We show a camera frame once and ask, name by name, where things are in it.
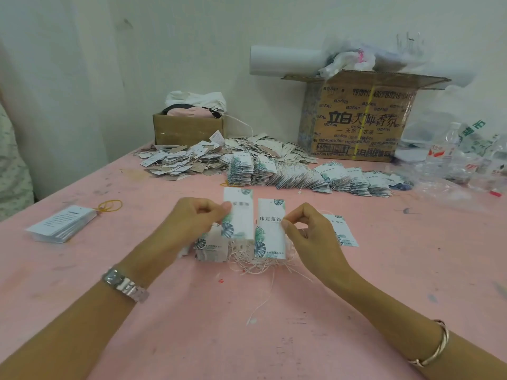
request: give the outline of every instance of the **table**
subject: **table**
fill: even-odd
[[[0,223],[0,361],[64,311],[164,219],[181,197],[221,202],[225,178],[156,178],[126,155]],[[385,164],[345,161],[364,170]],[[28,226],[71,205],[124,206],[65,244],[35,242]],[[345,217],[359,243],[343,247],[367,280],[507,361],[504,199],[487,214],[422,200],[254,187],[254,198],[304,201]],[[298,270],[310,275],[304,267]],[[150,287],[105,349],[90,379],[417,379],[364,317],[285,268],[240,275],[185,257]]]

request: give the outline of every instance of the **small cardboard box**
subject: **small cardboard box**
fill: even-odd
[[[285,76],[307,82],[298,143],[327,159],[391,161],[419,89],[445,77],[342,70],[320,77]]]
[[[224,119],[156,113],[153,115],[153,129],[155,144],[193,146],[202,140],[209,141],[217,130],[224,136]]]

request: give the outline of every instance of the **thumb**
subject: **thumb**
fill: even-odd
[[[208,212],[203,215],[203,217],[206,219],[206,222],[214,223],[214,222],[221,222],[225,216],[229,212],[231,212],[232,204],[229,201],[226,201],[219,206],[217,206],[215,209],[213,209],[211,212]]]
[[[281,225],[288,238],[294,243],[295,248],[298,249],[301,243],[304,242],[305,238],[301,236],[299,230],[290,221],[284,219],[282,220]]]

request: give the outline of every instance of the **watch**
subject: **watch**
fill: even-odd
[[[134,281],[121,274],[115,268],[109,269],[102,276],[102,280],[137,302],[144,302],[149,296],[149,292],[146,289],[136,285]]]

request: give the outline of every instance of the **bracelet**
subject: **bracelet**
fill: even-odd
[[[440,342],[439,347],[436,349],[435,353],[431,355],[424,361],[420,361],[419,359],[409,360],[409,363],[415,365],[419,368],[424,368],[426,365],[430,364],[434,359],[440,356],[440,354],[444,351],[447,343],[449,342],[449,330],[447,329],[445,323],[442,320],[433,320],[435,323],[441,326],[442,328],[442,340]]]

